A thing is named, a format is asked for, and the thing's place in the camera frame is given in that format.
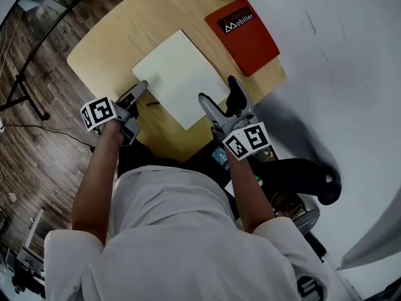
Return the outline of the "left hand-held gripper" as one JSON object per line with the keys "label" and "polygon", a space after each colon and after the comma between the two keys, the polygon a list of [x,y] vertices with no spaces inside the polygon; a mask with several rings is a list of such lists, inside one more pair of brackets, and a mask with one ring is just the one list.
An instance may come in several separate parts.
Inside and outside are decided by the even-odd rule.
{"label": "left hand-held gripper", "polygon": [[132,145],[140,132],[140,126],[135,118],[135,111],[123,107],[131,107],[147,88],[148,82],[142,80],[115,103],[108,97],[101,97],[84,104],[80,112],[87,131],[101,135],[107,122],[117,120],[124,135],[123,145]]}

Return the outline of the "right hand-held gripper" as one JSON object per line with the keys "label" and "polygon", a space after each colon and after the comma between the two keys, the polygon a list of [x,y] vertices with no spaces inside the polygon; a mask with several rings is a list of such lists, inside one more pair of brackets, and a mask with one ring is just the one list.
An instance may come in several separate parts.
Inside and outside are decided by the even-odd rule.
{"label": "right hand-held gripper", "polygon": [[[226,116],[233,116],[245,110],[251,101],[247,90],[235,76],[229,75],[227,80],[230,93],[226,100]],[[238,161],[271,145],[265,125],[256,115],[249,114],[243,117],[225,133],[222,129],[226,123],[225,113],[204,93],[198,95],[198,100],[207,118],[214,124],[212,133],[215,139],[220,141]]]}

